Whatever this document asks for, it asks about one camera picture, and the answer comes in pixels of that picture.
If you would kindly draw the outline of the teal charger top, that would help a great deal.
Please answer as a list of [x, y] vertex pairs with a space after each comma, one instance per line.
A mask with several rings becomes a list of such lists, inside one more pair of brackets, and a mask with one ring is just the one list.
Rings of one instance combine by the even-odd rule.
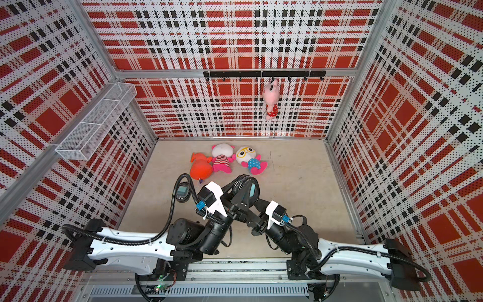
[[177, 189], [177, 197], [179, 199], [185, 199], [189, 195], [189, 188], [186, 186], [179, 186]]

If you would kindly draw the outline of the teal charger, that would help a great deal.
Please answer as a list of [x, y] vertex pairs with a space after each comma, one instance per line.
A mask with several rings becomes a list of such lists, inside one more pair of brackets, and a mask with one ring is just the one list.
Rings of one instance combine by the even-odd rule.
[[185, 199], [189, 195], [189, 188], [186, 186], [179, 186], [177, 189], [177, 197], [179, 199]]
[[255, 196], [256, 190], [257, 186], [255, 184], [252, 184], [250, 188], [249, 198], [253, 198]]

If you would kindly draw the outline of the teal charger bottom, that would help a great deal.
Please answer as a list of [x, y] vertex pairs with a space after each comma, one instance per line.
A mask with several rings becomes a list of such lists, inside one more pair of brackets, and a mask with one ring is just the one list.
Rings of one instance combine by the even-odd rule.
[[257, 186], [255, 184], [252, 184], [250, 188], [249, 198], [253, 198], [255, 196], [256, 190]]

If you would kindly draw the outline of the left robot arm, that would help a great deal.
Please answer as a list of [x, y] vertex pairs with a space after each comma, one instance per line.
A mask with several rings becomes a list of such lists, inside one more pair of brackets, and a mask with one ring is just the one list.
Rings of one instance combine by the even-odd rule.
[[[181, 187], [187, 187], [187, 197], [195, 203], [196, 215], [204, 223], [185, 218], [174, 220], [177, 197]], [[158, 234], [114, 230], [100, 219], [92, 219], [82, 229], [65, 224], [62, 232], [73, 244], [73, 250], [63, 268], [88, 272], [98, 267], [128, 270], [138, 276], [159, 274], [170, 264], [190, 264], [216, 255], [220, 247], [229, 247], [234, 221], [247, 221], [250, 207], [258, 201], [258, 181], [240, 175], [221, 187], [214, 182], [199, 191], [189, 174], [181, 174], [174, 185], [166, 224]]]

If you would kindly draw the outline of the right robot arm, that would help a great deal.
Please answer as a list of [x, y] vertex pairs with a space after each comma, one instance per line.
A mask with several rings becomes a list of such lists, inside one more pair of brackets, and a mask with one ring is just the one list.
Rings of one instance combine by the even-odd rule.
[[254, 236], [265, 235], [270, 248], [290, 255], [291, 279], [373, 275], [405, 291], [419, 291], [421, 283], [432, 280], [430, 272], [416, 263], [411, 251], [396, 239], [374, 245], [347, 245], [320, 238], [306, 220], [296, 226], [286, 209], [274, 201], [243, 203], [242, 210]]

